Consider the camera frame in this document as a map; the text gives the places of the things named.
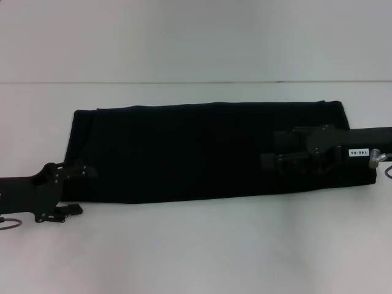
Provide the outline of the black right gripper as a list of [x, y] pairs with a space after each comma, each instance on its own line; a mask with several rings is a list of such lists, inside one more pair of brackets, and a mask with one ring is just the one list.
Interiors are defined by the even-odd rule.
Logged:
[[274, 133], [275, 153], [261, 154], [264, 172], [278, 175], [375, 169], [391, 160], [391, 127], [344, 130], [332, 124]]

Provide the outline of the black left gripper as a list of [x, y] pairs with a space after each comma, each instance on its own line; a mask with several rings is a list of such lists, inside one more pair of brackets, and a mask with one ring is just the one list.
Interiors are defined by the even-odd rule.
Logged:
[[79, 204], [57, 206], [64, 179], [98, 177], [94, 167], [77, 159], [44, 165], [33, 176], [1, 178], [1, 214], [31, 213], [37, 223], [64, 223], [83, 213]]

